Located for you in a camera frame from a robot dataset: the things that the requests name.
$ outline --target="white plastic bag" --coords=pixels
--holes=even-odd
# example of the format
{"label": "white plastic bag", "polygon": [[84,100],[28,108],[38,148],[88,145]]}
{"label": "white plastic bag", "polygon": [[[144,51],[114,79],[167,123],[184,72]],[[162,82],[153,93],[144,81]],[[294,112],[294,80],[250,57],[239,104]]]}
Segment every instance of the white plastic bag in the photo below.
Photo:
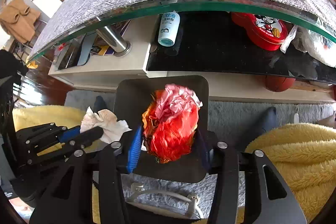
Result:
{"label": "white plastic bag", "polygon": [[290,30],[289,34],[287,35],[285,42],[282,43],[280,50],[283,53],[286,53],[286,50],[289,46],[289,44],[292,42],[292,40],[295,38],[296,36],[296,31],[297,31],[297,27],[298,25],[294,25],[293,28]]}
{"label": "white plastic bag", "polygon": [[296,49],[308,52],[323,64],[336,68],[336,43],[331,40],[311,30],[298,27],[293,44]]}

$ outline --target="dark sock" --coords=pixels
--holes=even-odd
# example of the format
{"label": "dark sock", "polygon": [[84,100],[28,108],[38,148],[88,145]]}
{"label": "dark sock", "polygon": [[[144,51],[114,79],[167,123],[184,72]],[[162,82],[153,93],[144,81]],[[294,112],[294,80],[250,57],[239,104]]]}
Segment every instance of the dark sock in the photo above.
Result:
{"label": "dark sock", "polygon": [[238,151],[245,151],[250,142],[277,127],[277,109],[270,107],[266,109],[256,123],[241,136],[241,139],[236,145],[236,149]]}
{"label": "dark sock", "polygon": [[107,109],[107,105],[106,105],[104,99],[102,98],[102,96],[99,95],[99,96],[96,97],[96,101],[93,105],[92,111],[94,113],[97,113],[98,111],[103,110],[103,109]]}

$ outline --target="yellow fuzzy blanket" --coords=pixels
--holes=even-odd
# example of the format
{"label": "yellow fuzzy blanket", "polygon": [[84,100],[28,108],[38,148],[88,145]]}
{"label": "yellow fuzzy blanket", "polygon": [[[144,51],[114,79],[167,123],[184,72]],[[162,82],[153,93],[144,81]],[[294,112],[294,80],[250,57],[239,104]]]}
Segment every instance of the yellow fuzzy blanket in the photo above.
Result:
{"label": "yellow fuzzy blanket", "polygon": [[[77,126],[85,112],[71,107],[39,106],[14,109],[16,131],[55,122]],[[310,222],[322,209],[336,187],[336,130],[317,124],[287,124],[251,142],[246,152],[263,150],[272,161],[303,209]],[[95,223],[100,223],[98,190],[93,187],[92,209]],[[243,221],[244,210],[238,211],[237,222]]]}

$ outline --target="white bottle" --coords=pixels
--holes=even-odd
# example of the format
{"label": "white bottle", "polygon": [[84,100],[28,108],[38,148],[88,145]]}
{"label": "white bottle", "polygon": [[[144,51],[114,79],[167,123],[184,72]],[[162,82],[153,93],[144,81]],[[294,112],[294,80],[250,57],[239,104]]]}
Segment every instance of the white bottle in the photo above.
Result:
{"label": "white bottle", "polygon": [[165,47],[174,45],[177,31],[179,29],[180,16],[176,12],[162,15],[157,41]]}

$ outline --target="mickey mouse image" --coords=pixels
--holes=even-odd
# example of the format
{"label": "mickey mouse image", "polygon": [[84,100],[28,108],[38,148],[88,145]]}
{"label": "mickey mouse image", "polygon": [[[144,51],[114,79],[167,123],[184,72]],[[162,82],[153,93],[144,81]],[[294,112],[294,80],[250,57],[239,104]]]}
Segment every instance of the mickey mouse image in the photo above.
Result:
{"label": "mickey mouse image", "polygon": [[254,16],[256,19],[255,25],[273,34],[273,36],[277,38],[280,37],[282,28],[278,19],[262,15],[254,15]]}

